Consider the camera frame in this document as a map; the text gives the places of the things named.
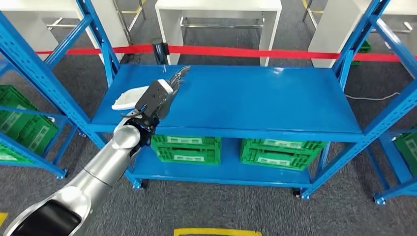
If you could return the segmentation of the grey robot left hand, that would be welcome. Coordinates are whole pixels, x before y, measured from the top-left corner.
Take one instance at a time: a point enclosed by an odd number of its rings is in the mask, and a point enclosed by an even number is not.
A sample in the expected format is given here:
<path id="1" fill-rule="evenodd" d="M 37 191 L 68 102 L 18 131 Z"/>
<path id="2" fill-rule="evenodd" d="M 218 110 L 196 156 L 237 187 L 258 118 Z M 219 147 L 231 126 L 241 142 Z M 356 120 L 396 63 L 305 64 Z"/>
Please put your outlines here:
<path id="1" fill-rule="evenodd" d="M 141 121 L 143 126 L 156 127 L 170 111 L 170 106 L 179 91 L 181 78 L 189 71 L 189 66 L 182 67 L 168 79 L 153 81 L 135 105 L 137 111 L 132 117 Z"/>

